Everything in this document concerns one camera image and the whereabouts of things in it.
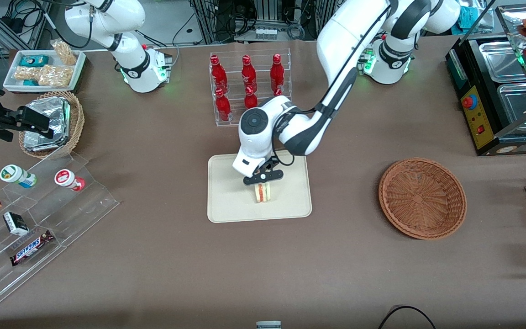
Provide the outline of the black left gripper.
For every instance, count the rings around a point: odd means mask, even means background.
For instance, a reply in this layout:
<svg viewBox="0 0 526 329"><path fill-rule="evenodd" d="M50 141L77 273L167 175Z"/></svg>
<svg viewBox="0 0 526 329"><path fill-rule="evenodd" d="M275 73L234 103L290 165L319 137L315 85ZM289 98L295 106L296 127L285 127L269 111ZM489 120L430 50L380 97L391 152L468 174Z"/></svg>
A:
<svg viewBox="0 0 526 329"><path fill-rule="evenodd" d="M269 158L264 162L251 177L244 177L243 184L245 186L253 186L254 190L258 190L258 185L269 182L269 188L275 186L275 180L280 180L284 177L282 170L276 170L275 167L280 163L279 158Z"/></svg>

